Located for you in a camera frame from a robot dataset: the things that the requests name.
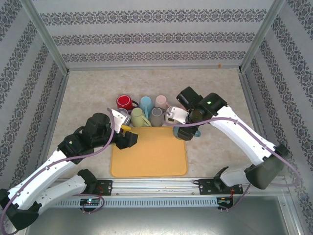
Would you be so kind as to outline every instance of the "teal mug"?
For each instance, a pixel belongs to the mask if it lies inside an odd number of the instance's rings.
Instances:
[[[173,127],[173,135],[177,138],[177,139],[179,139],[179,140],[182,140],[181,138],[179,138],[178,137],[178,129],[179,129],[179,127],[177,127],[177,126],[174,126]],[[195,135],[194,135],[194,137],[200,137],[201,136],[201,132],[198,130],[198,131],[196,131],[196,133],[195,133]]]
[[[153,109],[152,100],[147,96],[142,97],[139,103],[139,108],[142,109],[146,118],[149,119],[151,111]]]

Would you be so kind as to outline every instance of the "striped wall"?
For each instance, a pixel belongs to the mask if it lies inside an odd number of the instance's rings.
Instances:
[[[291,196],[305,234],[313,234],[312,18],[313,0],[287,0],[246,71],[266,137],[287,146],[301,174]]]
[[[35,0],[67,66],[239,66],[273,0]]]
[[[63,76],[18,0],[0,1],[0,188],[37,167]]]

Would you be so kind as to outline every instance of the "orange mat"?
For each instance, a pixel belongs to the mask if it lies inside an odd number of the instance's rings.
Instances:
[[[138,141],[131,148],[113,145],[111,174],[114,177],[168,177],[187,173],[185,141],[173,136],[173,128],[132,127]]]

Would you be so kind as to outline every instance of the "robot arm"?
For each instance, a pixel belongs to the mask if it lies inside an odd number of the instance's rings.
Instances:
[[[24,229],[32,224],[39,214],[56,202],[79,193],[92,193],[97,179],[87,169],[78,172],[71,179],[57,186],[48,188],[61,174],[79,164],[82,159],[60,162],[48,167],[53,162],[65,160],[69,157],[86,155],[94,152],[94,148],[104,146],[114,128],[112,142],[120,149],[131,147],[137,143],[138,135],[132,132],[120,133],[125,117],[112,110],[114,127],[111,127],[110,118],[102,113],[96,113],[87,120],[85,126],[78,128],[68,135],[58,145],[58,149],[51,157],[33,172],[27,179],[10,190],[0,189],[0,204],[4,208],[14,195],[17,197],[6,211],[12,224],[17,230]],[[34,178],[22,192],[19,189],[29,181],[38,171],[45,168],[40,177]]]
[[[232,118],[237,121],[217,120],[211,122],[212,126],[215,126],[232,139],[246,153],[252,162],[252,165],[239,169],[232,169],[230,167],[223,168],[214,177],[215,186],[220,191],[223,191],[224,187],[231,187],[243,183],[251,183],[257,188],[265,189],[283,169],[284,164],[279,159],[265,150],[256,139],[236,123],[242,123],[258,140],[282,157],[287,156],[289,153],[286,147],[283,145],[275,146],[273,143],[255,133],[217,94],[211,93],[203,98],[192,88],[187,87],[177,96],[177,99],[188,111],[178,107],[171,107],[165,115],[166,121],[189,124],[209,119],[214,120],[214,118],[221,117]],[[189,141],[197,132],[198,127],[199,126],[180,127],[174,131],[174,135],[179,139]]]

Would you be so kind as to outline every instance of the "beige table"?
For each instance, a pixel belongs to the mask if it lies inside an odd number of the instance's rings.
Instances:
[[[176,96],[187,86],[203,97],[219,94],[237,115],[252,127],[244,94],[236,69],[211,70],[106,70],[72,71],[54,131],[49,156],[63,138],[72,134],[94,113],[116,109],[115,100],[128,94],[135,101],[147,95],[165,95],[170,104],[178,105]],[[249,163],[248,157],[226,135],[211,125],[200,127],[202,136],[186,143],[188,173],[184,177],[213,177],[224,166]],[[110,174],[112,147],[82,160],[61,178],[70,178],[80,169],[88,168],[97,178]]]

